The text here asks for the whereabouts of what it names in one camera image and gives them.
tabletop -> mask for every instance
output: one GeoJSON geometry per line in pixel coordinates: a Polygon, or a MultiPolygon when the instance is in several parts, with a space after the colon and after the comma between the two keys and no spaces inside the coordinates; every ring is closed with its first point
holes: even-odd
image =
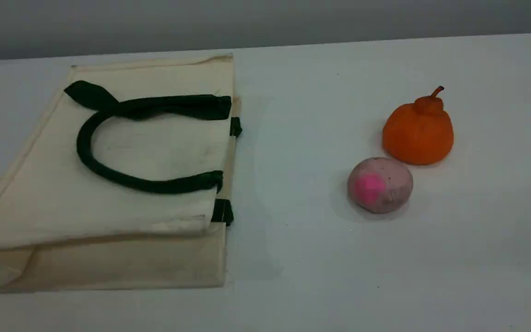
{"type": "Polygon", "coordinates": [[[531,332],[531,34],[0,61],[0,176],[70,65],[227,52],[226,285],[0,295],[0,331],[531,332]],[[453,151],[409,167],[406,206],[363,212],[349,172],[438,85],[453,151]]]}

